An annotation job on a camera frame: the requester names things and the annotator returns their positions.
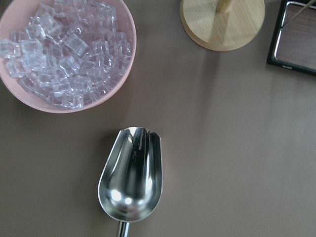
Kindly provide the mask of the steel ice scoop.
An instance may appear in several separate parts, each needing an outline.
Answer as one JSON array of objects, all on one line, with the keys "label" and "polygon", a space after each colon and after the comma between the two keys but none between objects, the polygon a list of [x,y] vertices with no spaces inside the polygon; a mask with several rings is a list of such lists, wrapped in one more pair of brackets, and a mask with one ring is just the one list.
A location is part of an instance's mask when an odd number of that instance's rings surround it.
[{"label": "steel ice scoop", "polygon": [[98,200],[119,222],[117,236],[156,209],[163,187],[161,139],[142,127],[120,130],[98,183]]}]

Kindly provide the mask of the wooden cup tree stand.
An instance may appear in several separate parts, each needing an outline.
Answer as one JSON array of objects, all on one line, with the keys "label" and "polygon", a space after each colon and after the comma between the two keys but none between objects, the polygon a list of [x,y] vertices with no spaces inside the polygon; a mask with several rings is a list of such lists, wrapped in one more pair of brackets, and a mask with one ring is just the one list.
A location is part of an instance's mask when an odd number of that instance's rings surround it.
[{"label": "wooden cup tree stand", "polygon": [[265,18],[263,0],[183,0],[180,19],[187,35],[213,51],[231,51],[250,43]]}]

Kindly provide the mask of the pink bowl with ice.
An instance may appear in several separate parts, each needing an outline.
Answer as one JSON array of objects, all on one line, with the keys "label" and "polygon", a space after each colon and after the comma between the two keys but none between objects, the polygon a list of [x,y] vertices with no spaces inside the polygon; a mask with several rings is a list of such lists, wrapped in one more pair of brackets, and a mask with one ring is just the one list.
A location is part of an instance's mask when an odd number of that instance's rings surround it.
[{"label": "pink bowl with ice", "polygon": [[51,0],[14,0],[0,21],[0,77],[24,104],[71,113],[109,99],[126,81],[136,29],[121,0],[93,0],[61,10]]}]

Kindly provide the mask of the black framed glass rack tray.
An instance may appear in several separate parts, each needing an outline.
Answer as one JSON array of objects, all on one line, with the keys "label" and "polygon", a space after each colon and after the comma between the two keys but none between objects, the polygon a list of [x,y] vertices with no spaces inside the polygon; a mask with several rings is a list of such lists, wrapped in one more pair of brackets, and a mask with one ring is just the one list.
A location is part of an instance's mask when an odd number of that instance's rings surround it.
[{"label": "black framed glass rack tray", "polygon": [[267,63],[310,75],[316,74],[316,4],[282,0]]}]

